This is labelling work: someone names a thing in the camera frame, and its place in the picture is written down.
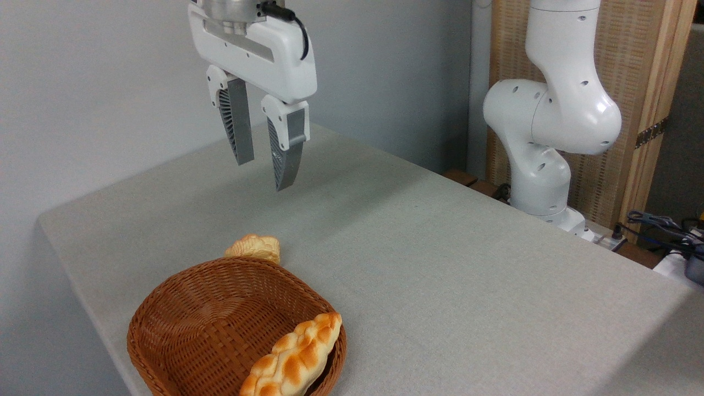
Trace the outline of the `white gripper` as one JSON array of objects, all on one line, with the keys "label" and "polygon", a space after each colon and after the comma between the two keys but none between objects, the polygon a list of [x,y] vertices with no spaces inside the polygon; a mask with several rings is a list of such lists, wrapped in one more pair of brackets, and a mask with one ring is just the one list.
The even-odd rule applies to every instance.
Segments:
[{"label": "white gripper", "polygon": [[187,13],[197,52],[211,64],[206,72],[211,103],[219,110],[236,162],[255,158],[247,82],[269,94],[261,106],[275,186],[277,191],[288,188],[310,140],[309,103],[304,100],[317,91],[312,47],[302,59],[306,40],[299,25],[267,16],[261,2],[191,2]]}]

